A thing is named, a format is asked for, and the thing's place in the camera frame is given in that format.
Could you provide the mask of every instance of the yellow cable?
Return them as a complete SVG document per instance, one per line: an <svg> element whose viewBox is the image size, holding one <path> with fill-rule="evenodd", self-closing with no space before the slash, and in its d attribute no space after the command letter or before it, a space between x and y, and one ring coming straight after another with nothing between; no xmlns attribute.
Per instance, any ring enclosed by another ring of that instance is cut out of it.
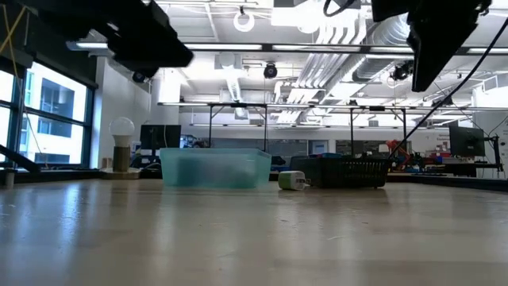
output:
<svg viewBox="0 0 508 286"><path fill-rule="evenodd" d="M3 5L3 9L5 11L4 15L6 15L7 14L7 12L6 12L7 10L6 10L6 5L5 4ZM23 6L23 8L21 9L20 13L18 14L18 16L16 18L16 21L13 24L13 28L10 31L9 31L9 26L6 25L6 28L7 28L7 38L3 41L2 45L0 46L0 55L2 54L3 49L6 47L7 42L9 42L10 38L13 36L14 30L17 28L17 24L19 24L19 21L23 17L23 13L25 12L25 10L26 10L26 7Z"/></svg>
<svg viewBox="0 0 508 286"><path fill-rule="evenodd" d="M7 30L7 38L4 41L4 44L7 43L7 42L9 43L10 57L11 57L11 60L13 61L14 75L16 76L16 84L17 84L17 88L18 88L19 92L21 93L21 114L26 114L26 121L29 124L30 132L33 135L33 139L35 140L35 144L37 146L37 149L39 150L39 153L41 154L41 156L44 157L44 165L46 166L46 168L49 168L48 167L48 158L47 158L46 154L42 153L42 151L40 150L39 142L37 141L37 138L35 136L35 132L33 132L33 127L32 127L32 123L30 122L29 114L26 111L25 93L23 92L23 89L22 89L21 83L20 83L20 77L19 77L19 75L17 73L16 57L14 55L13 42L11 41L11 37L13 35L13 31L16 29L16 25L19 22L19 20L21 19L21 16L23 15L23 12L25 12L25 7L24 6L23 6L23 9L20 12L20 15L17 16L16 22L14 22L13 28L11 29L9 27L9 19L7 17L7 8L6 8L5 5L3 5L3 17L4 17L4 20L5 20L5 23L6 23L6 30ZM2 44L2 48L0 48L0 54L2 53L1 51L3 50L4 44Z"/></svg>

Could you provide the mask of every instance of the black cable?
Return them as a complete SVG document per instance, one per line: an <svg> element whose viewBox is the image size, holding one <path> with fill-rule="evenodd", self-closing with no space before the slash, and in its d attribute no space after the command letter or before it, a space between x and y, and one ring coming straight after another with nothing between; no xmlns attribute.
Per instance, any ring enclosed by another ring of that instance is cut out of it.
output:
<svg viewBox="0 0 508 286"><path fill-rule="evenodd" d="M330 3L332 0L325 0L325 5L323 6L323 14L326 17L333 17L344 12L347 8L349 8L356 0L348 0L342 7L340 7L337 11L328 13L328 8L330 7Z"/></svg>
<svg viewBox="0 0 508 286"><path fill-rule="evenodd" d="M469 74L464 78L464 80L452 91L450 92L448 95L446 95L446 97L444 97L444 99L442 99L407 135L406 137L400 141L397 145L397 147L395 147L395 149L391 152L390 154L390 158L393 157L393 155L395 154L395 152L402 146L404 145L406 142L407 142L407 138L411 137L411 135L413 135L413 133L418 130L418 128L423 124L423 122L425 122L427 119L429 119L430 115L432 115L438 108L440 108L444 102L448 101L448 99L450 99L458 90L460 90L460 88L462 88L464 86L464 84L466 84L466 82L475 74L475 72L478 70L479 66L482 64L482 62L485 60L485 58L487 58L488 54L491 52L492 48L494 47L495 43L499 40L499 38L501 37L502 33L505 31L506 27L508 26L508 18L505 20L505 22L502 24L501 26L501 29L499 29L498 33L495 35L494 39L492 40L491 44L489 44L487 50L485 50L485 53L480 57L480 59L478 60L478 63L476 63L476 65L473 67L473 69L469 72Z"/></svg>

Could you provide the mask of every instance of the metal frame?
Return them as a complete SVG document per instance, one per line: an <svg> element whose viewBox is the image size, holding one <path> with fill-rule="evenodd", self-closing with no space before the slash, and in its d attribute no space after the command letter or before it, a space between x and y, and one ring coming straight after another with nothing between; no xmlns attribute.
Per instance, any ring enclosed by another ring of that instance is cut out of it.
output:
<svg viewBox="0 0 508 286"><path fill-rule="evenodd" d="M254 108L256 108L256 107L263 107L264 108L264 140L263 140L264 150L263 151L267 152L267 136L268 136L268 122L267 122L268 107L267 107L267 104L234 102L234 103L210 103L209 106L210 106L210 124L208 125L208 147L209 148L212 148L212 126L214 125L212 123L212 121L213 121L214 117L224 109L224 107L231 106L232 108L247 108L250 106L254 106ZM215 106L221 107L221 109L219 109L216 113L214 113ZM256 109L256 111L261 115L261 117L263 117L263 115L257 109Z"/></svg>

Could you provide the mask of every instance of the ceiling light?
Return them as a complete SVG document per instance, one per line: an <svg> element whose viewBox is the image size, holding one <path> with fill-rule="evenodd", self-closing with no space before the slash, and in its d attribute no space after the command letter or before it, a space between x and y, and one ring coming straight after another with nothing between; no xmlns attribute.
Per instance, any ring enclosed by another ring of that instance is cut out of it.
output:
<svg viewBox="0 0 508 286"><path fill-rule="evenodd" d="M483 55L487 51L486 48L470 48L468 50L468 54L478 54L478 56ZM489 52L490 54L504 54L508 53L508 48L492 48Z"/></svg>
<svg viewBox="0 0 508 286"><path fill-rule="evenodd" d="M159 102L162 106L208 106L208 103L203 102Z"/></svg>
<svg viewBox="0 0 508 286"><path fill-rule="evenodd" d="M413 55L365 55L369 60L413 60Z"/></svg>
<svg viewBox="0 0 508 286"><path fill-rule="evenodd" d="M260 51L261 44L185 44L192 51Z"/></svg>
<svg viewBox="0 0 508 286"><path fill-rule="evenodd" d="M92 49L108 48L107 43L77 42L76 45L80 48L92 48Z"/></svg>
<svg viewBox="0 0 508 286"><path fill-rule="evenodd" d="M349 45L334 45L334 44L274 44L272 46L274 51L285 52L339 52L339 53L358 53L360 47Z"/></svg>
<svg viewBox="0 0 508 286"><path fill-rule="evenodd" d="M370 52L375 53L392 53L392 52L400 52L400 53L407 53L407 54L414 54L413 49L410 47L403 47L403 46L392 46L392 47L372 47Z"/></svg>
<svg viewBox="0 0 508 286"><path fill-rule="evenodd" d="M267 104L268 107L309 108L309 104Z"/></svg>
<svg viewBox="0 0 508 286"><path fill-rule="evenodd" d="M240 17L241 16L247 16L248 20L245 24L240 24ZM233 18L233 25L235 26L235 29L237 29L240 32L249 32L254 28L254 24L256 23L256 20L254 20L254 16L251 13L241 13L238 12L235 14L235 17Z"/></svg>
<svg viewBox="0 0 508 286"><path fill-rule="evenodd" d="M194 124L191 123L189 126L196 126L196 127L210 127L210 124ZM213 127L224 127L224 124L212 124Z"/></svg>

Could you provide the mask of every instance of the table surface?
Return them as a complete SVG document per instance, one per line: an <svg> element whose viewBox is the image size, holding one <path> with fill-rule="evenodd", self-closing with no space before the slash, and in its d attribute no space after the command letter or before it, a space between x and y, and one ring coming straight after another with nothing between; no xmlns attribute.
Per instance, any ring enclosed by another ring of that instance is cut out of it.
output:
<svg viewBox="0 0 508 286"><path fill-rule="evenodd" d="M504 285L508 195L170 189L160 180L0 191L0 285Z"/></svg>

